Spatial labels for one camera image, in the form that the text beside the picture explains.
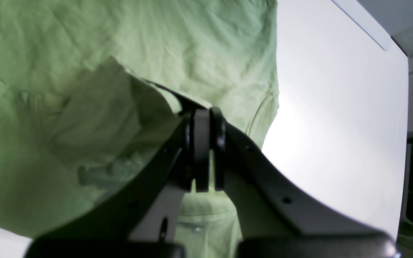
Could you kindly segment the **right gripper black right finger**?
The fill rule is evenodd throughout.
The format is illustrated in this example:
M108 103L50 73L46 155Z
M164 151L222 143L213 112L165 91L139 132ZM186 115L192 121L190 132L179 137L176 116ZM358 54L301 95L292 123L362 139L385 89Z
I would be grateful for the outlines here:
M242 227L238 258L398 258L384 231L305 193L213 107L215 188L233 201Z

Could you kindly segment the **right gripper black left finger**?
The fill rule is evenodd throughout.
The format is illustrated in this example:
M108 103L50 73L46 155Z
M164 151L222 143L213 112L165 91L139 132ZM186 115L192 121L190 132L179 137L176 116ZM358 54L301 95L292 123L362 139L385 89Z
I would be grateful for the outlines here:
M33 241L26 258L184 258L179 206L196 180L209 189L211 112L184 116L130 183L98 207Z

